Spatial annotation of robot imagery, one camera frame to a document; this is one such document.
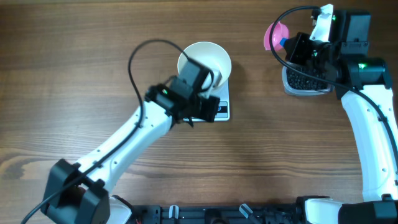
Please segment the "pink scoop blue handle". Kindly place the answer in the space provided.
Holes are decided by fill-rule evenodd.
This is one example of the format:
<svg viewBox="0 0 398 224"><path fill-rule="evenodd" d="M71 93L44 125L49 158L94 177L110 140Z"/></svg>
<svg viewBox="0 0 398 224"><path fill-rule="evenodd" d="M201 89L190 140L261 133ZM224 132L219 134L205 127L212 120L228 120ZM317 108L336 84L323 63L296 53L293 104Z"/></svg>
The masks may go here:
<svg viewBox="0 0 398 224"><path fill-rule="evenodd" d="M271 49L270 37L272 37L272 45L275 51L284 48L284 42L289 39L289 30L285 24L278 22L271 34L271 29L274 24L271 24L264 35L264 48L266 50Z"/></svg>

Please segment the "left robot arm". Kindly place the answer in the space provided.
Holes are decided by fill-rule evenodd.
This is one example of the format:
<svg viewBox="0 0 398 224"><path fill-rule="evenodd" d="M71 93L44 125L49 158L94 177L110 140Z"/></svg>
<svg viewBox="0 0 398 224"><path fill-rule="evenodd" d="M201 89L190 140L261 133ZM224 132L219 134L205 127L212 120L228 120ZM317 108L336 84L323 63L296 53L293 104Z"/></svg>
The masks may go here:
<svg viewBox="0 0 398 224"><path fill-rule="evenodd" d="M40 211L55 223L128 223L130 206L111 195L126 169L181 121L213 122L214 95L231 63L213 59L178 62L178 75L151 86L138 109L108 140L74 163L60 159L50 170Z"/></svg>

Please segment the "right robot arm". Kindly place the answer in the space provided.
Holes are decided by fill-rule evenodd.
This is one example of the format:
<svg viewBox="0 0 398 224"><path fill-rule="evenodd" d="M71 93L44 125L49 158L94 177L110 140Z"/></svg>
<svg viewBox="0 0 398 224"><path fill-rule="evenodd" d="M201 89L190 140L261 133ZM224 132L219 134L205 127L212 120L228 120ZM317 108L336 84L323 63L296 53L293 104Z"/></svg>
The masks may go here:
<svg viewBox="0 0 398 224"><path fill-rule="evenodd" d="M313 31L289 37L288 28L269 28L271 50L284 49L285 69L335 88L351 123L363 176L363 201L298 198L304 223L397 222L397 125L392 79L386 62L368 57L370 13L312 7Z"/></svg>

